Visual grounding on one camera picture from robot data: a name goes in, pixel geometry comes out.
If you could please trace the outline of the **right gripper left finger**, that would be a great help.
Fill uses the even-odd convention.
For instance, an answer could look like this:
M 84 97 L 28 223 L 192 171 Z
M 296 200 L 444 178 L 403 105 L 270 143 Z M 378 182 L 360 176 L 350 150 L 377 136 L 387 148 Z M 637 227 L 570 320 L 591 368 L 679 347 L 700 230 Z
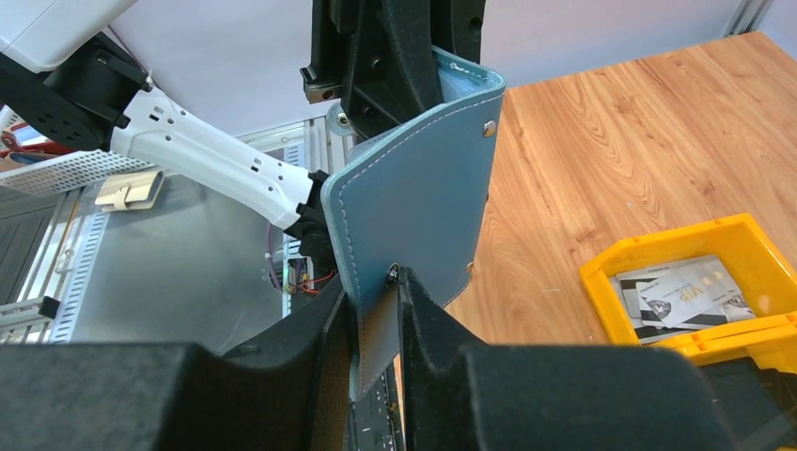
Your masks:
M 197 344 L 1 349 L 5 450 L 339 450 L 351 350 L 332 278 L 223 355 Z

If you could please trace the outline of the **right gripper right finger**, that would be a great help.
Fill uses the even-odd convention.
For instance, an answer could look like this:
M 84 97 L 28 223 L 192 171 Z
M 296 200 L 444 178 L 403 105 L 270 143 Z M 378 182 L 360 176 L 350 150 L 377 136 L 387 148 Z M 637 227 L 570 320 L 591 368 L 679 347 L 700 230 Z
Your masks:
M 410 450 L 731 450 L 685 358 L 636 346 L 490 345 L 397 276 Z

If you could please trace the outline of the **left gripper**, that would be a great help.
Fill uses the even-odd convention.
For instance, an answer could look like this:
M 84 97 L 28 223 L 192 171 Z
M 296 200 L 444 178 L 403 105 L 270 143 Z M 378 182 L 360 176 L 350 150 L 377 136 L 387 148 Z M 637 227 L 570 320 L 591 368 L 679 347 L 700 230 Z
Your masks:
M 404 124 L 443 102 L 431 43 L 480 62 L 485 7 L 485 0 L 315 1 L 310 62 L 300 70 L 305 97 L 342 99 L 363 139 Z

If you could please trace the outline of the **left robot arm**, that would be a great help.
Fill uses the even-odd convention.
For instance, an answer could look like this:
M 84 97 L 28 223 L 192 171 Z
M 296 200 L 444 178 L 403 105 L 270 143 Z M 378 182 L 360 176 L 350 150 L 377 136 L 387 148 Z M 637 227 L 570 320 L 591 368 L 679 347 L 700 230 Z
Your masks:
M 323 171 L 261 157 L 193 116 L 103 32 L 127 1 L 5 1 L 1 101 L 74 150 L 111 151 L 174 170 L 259 213 L 335 262 L 320 200 Z M 365 138 L 440 104 L 434 49 L 481 54 L 481 1 L 317 1 L 305 96 L 342 102 Z

